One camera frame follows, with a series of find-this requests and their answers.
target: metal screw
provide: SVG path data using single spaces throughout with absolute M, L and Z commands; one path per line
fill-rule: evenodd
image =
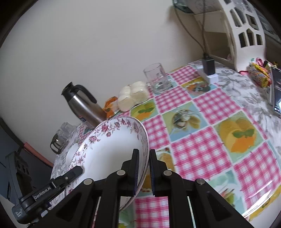
M 124 170 L 122 170 L 122 169 L 120 169 L 120 170 L 117 171 L 117 175 L 118 175 L 118 176 L 123 176 L 123 175 L 125 175 L 125 173 L 126 173 L 126 172 L 125 172 Z
M 92 179 L 88 178 L 83 181 L 84 185 L 90 185 L 93 182 Z
M 165 176 L 171 176 L 171 175 L 172 175 L 172 171 L 170 171 L 170 170 L 165 170 L 165 171 L 163 172 L 163 174 L 164 174 Z
M 199 179 L 196 180 L 196 182 L 197 182 L 198 184 L 202 185 L 202 184 L 205 183 L 205 180 L 202 179 L 202 178 L 199 178 Z

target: smartphone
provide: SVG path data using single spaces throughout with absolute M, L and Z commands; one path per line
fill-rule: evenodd
M 281 115 L 281 70 L 271 67 L 273 84 L 273 112 Z

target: white plate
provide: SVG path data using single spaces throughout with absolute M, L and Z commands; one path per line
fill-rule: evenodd
M 78 150 L 79 145 L 78 143 L 73 144 L 73 146 L 68 150 L 66 158 L 65 158 L 65 163 L 70 164 L 75 152 Z
M 136 195 L 145 179 L 149 159 L 148 135 L 143 124 L 133 117 L 114 117 L 100 123 L 75 152 L 69 169 L 83 167 L 83 174 L 65 188 L 65 195 L 84 179 L 94 181 L 107 178 L 130 160 L 133 149 L 139 150 L 139 173 Z M 120 210 L 126 208 L 134 197 L 121 197 Z

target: tablecloth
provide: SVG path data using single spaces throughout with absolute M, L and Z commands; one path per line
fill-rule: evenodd
M 248 76 L 216 62 L 219 82 L 208 85 L 197 73 L 201 66 L 195 61 L 170 73 L 168 91 L 150 91 L 148 101 L 120 116 L 143 123 L 150 148 L 169 169 L 185 179 L 204 178 L 250 218 L 275 191 L 280 193 L 281 120 Z M 79 125 L 74 143 L 81 144 L 89 134 Z M 57 156 L 52 178 L 68 170 L 66 154 Z M 137 227 L 169 226 L 168 200 L 152 195 L 149 174 L 135 199 L 135 222 Z

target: phone screen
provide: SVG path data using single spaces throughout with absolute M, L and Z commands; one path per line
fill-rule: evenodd
M 281 114 L 281 70 L 271 68 L 274 83 L 274 110 Z

